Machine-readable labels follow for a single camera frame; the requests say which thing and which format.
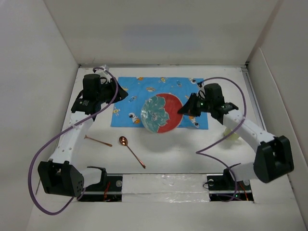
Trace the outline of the blue patterned cloth napkin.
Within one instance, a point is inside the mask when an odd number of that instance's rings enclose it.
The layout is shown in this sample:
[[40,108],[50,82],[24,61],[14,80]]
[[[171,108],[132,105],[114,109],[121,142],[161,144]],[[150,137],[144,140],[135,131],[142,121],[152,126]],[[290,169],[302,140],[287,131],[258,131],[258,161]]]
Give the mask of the blue patterned cloth napkin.
[[112,127],[142,128],[141,109],[153,96],[168,93],[184,105],[192,93],[197,93],[201,78],[187,77],[119,77],[118,83],[128,96],[114,104]]

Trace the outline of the pale yellow paper cup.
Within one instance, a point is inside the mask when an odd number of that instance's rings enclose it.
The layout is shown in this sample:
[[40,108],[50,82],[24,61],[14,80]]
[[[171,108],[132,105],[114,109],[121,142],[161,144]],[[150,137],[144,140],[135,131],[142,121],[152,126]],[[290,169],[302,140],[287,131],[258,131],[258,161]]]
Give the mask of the pale yellow paper cup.
[[228,140],[230,141],[236,141],[239,139],[239,135],[236,134],[235,132],[234,133],[231,133],[232,130],[229,129],[229,128],[226,128],[225,131],[223,132],[223,136],[224,137],[227,137]]

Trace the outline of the red and teal plate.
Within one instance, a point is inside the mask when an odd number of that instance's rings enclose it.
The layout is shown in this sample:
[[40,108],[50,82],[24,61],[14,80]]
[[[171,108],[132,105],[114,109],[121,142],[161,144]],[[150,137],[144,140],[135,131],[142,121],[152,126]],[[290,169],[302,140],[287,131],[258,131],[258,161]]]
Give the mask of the red and teal plate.
[[181,100],[171,93],[160,93],[147,99],[141,108],[143,126],[152,133],[166,133],[177,128],[183,115]]

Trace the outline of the copper spoon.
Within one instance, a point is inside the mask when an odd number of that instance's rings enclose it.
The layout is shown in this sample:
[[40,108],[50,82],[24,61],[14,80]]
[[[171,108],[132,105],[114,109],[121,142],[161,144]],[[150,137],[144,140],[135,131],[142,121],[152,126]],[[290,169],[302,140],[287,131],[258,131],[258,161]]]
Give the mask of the copper spoon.
[[137,159],[137,161],[139,162],[139,164],[144,168],[146,169],[146,165],[135,155],[135,153],[131,150],[131,148],[128,146],[128,140],[125,136],[121,136],[119,137],[119,143],[122,145],[122,146],[125,146],[129,149],[129,151],[133,154],[133,156]]

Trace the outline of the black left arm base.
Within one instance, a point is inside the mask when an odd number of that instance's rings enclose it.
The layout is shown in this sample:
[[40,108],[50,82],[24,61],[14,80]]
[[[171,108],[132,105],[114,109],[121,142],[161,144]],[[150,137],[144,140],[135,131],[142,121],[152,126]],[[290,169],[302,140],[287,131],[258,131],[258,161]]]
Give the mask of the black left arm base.
[[123,175],[107,175],[104,185],[93,184],[86,188],[80,202],[121,202]]

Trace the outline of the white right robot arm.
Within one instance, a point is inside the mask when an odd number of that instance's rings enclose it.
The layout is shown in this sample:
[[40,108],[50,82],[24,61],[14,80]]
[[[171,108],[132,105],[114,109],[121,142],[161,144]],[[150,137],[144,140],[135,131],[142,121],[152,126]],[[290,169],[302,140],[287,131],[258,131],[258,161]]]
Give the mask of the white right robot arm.
[[220,124],[235,132],[255,152],[253,162],[225,169],[228,175],[222,179],[225,188],[232,190],[243,180],[258,179],[269,183],[294,170],[291,144],[285,136],[274,136],[260,128],[233,103],[224,100],[221,86],[217,83],[203,86],[203,94],[193,93],[178,114],[200,116],[209,113]]

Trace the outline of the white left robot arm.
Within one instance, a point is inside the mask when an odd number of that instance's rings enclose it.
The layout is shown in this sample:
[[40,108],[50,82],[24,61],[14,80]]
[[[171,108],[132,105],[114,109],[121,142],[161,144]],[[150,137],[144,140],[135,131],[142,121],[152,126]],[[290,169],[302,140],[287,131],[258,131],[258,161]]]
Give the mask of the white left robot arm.
[[118,84],[105,67],[95,67],[91,74],[82,79],[83,89],[71,108],[69,127],[61,135],[61,140],[48,161],[41,161],[38,174],[45,193],[80,197],[83,190],[92,186],[102,191],[107,186],[106,170],[103,167],[89,166],[77,170],[74,162],[87,131],[96,116],[107,107],[125,99],[128,93]]

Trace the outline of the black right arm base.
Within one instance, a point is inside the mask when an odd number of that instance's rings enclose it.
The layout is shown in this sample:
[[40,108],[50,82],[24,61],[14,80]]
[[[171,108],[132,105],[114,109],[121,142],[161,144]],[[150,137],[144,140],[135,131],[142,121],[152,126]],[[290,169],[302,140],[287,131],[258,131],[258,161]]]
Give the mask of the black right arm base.
[[249,180],[235,181],[230,172],[208,174],[203,187],[209,192],[211,202],[254,201]]

